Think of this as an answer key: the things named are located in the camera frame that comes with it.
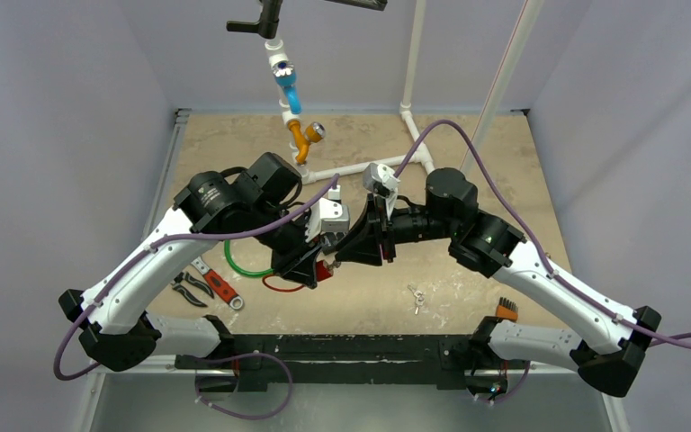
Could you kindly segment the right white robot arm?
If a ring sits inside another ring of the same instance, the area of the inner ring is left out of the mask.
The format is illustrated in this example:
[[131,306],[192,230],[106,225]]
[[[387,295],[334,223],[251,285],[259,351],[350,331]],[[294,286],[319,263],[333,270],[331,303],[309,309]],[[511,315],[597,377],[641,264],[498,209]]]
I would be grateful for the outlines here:
[[425,202],[398,210],[387,204],[395,196],[388,186],[370,175],[364,184],[369,193],[363,212],[337,243],[337,261],[381,266],[395,258],[398,244],[449,239],[457,264],[517,290],[567,326],[486,318],[469,343],[476,364],[535,361],[571,370],[609,396],[628,394],[651,346],[650,333],[660,324],[657,311],[614,301],[540,256],[523,232],[480,209],[476,185],[455,168],[433,171]]

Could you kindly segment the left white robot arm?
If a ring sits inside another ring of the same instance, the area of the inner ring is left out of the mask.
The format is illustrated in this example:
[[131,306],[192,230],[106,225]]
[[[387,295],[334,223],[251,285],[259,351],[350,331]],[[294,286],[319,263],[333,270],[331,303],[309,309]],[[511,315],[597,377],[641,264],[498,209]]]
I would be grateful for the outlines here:
[[99,283],[67,290],[58,302],[72,327],[55,355],[55,375],[73,336],[96,365],[121,372],[151,356],[193,356],[211,368],[226,365],[232,344],[220,335],[215,317],[179,319],[149,314],[147,308],[192,261],[226,240],[256,239],[272,252],[272,269],[287,279],[317,286],[320,251],[303,216],[337,185],[332,177],[302,206],[284,211],[301,180],[279,155],[266,152],[249,168],[194,175],[176,195],[163,219],[136,249]]

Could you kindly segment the red cable lock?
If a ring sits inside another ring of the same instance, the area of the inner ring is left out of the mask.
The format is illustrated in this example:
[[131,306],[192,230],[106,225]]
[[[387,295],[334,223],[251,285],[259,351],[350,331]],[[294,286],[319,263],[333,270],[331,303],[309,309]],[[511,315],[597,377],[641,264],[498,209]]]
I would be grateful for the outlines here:
[[[318,282],[323,282],[324,280],[327,280],[328,278],[332,277],[335,273],[335,271],[341,266],[341,264],[337,261],[333,261],[332,263],[328,263],[327,261],[321,260],[318,261],[316,264],[316,280]],[[273,274],[266,274],[261,278],[261,282],[263,286],[273,292],[276,293],[296,293],[303,288],[305,288],[305,285],[301,284],[297,287],[294,288],[280,288],[273,286],[272,284],[269,283],[269,279],[274,277]]]

